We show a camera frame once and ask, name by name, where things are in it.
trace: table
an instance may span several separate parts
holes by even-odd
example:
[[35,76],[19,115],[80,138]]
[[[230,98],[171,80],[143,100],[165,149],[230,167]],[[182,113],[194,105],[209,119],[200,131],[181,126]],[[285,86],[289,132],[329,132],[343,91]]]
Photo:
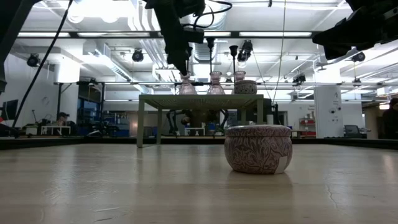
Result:
[[139,95],[137,147],[144,141],[145,104],[157,109],[156,143],[162,138],[162,110],[241,110],[242,124],[246,124],[246,109],[257,106],[257,124],[264,124],[264,95]]
[[70,127],[69,126],[42,126],[42,135],[43,135],[43,133],[47,133],[48,129],[51,129],[51,135],[53,135],[54,134],[53,133],[54,128],[59,128],[60,129],[60,132],[61,132],[60,135],[62,135],[62,129],[65,129],[65,128],[69,129],[69,134],[70,134]]

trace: white pillar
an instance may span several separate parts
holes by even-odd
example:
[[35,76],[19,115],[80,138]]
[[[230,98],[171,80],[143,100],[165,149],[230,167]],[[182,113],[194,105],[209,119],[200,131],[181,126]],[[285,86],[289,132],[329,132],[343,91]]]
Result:
[[[314,74],[319,83],[340,83],[340,70],[327,68]],[[341,111],[340,86],[317,86],[315,94],[315,124],[317,138],[337,138],[344,136],[343,113]]]
[[[60,64],[55,66],[55,81],[59,83],[74,83],[80,78],[80,64],[69,58],[63,59]],[[79,94],[79,86],[72,85],[68,87],[61,95],[60,112],[70,115],[70,121],[76,123],[77,120],[77,101]]]

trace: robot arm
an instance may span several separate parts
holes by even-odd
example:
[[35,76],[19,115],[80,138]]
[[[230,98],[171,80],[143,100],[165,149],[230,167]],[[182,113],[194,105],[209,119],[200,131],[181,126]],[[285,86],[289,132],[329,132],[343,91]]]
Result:
[[352,47],[361,51],[398,39],[398,1],[346,1],[354,11],[349,18],[312,39],[315,44],[324,46],[326,59],[344,56]]
[[189,60],[189,42],[203,43],[205,33],[201,29],[184,28],[180,18],[195,14],[201,16],[205,10],[204,0],[147,0],[146,9],[155,11],[160,31],[166,43],[167,63],[182,75],[187,75],[186,61]]

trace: pink glass vase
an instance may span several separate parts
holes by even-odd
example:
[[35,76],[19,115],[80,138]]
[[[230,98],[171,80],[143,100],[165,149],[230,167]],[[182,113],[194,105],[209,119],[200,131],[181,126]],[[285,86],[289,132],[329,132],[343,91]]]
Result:
[[196,95],[197,91],[195,87],[189,82],[189,78],[191,77],[191,73],[188,72],[187,75],[183,76],[180,73],[182,84],[180,86],[180,95]]
[[234,73],[235,82],[240,82],[244,80],[244,76],[246,75],[245,71],[236,71]]
[[210,72],[211,86],[207,95],[225,95],[223,87],[220,85],[221,72]]
[[243,81],[245,75],[246,75],[246,72],[244,72],[244,71],[237,71],[234,74],[235,79],[236,79],[237,82]]

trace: fluorescent light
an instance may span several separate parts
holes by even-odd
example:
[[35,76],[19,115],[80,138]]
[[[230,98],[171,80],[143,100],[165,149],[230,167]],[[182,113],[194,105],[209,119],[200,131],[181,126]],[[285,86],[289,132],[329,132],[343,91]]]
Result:
[[379,109],[380,110],[388,110],[388,109],[390,109],[390,105],[388,105],[388,104],[380,104]]
[[113,83],[105,83],[105,85],[130,85],[130,83],[113,82]]
[[107,102],[126,102],[129,100],[105,100],[105,101],[107,101]]
[[240,37],[310,37],[311,32],[240,32]]
[[107,102],[128,102],[128,101],[139,101],[139,100],[105,100]]
[[215,40],[214,43],[216,44],[227,44],[228,40]]
[[[56,32],[20,32],[18,37],[55,37]],[[59,37],[70,37],[69,33],[61,32]]]
[[148,32],[79,32],[80,37],[149,37]]
[[206,31],[205,37],[229,37],[231,32]]

